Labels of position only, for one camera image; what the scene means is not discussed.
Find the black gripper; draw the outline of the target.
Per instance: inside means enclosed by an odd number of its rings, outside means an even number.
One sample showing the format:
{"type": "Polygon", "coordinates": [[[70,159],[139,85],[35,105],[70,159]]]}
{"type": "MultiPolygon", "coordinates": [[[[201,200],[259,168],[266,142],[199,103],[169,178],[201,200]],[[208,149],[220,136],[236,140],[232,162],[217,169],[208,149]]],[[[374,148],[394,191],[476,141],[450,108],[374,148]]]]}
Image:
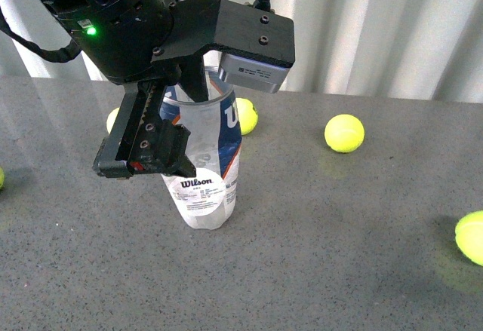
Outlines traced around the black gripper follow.
{"type": "MultiPolygon", "coordinates": [[[[157,78],[152,50],[173,28],[164,0],[52,0],[57,21],[106,78],[125,84],[112,129],[101,144],[93,170],[106,178],[159,173],[191,177],[186,155],[190,132],[163,119],[159,110],[167,85],[157,78]]],[[[208,101],[203,56],[180,64],[178,84],[193,102],[208,101]]]]}

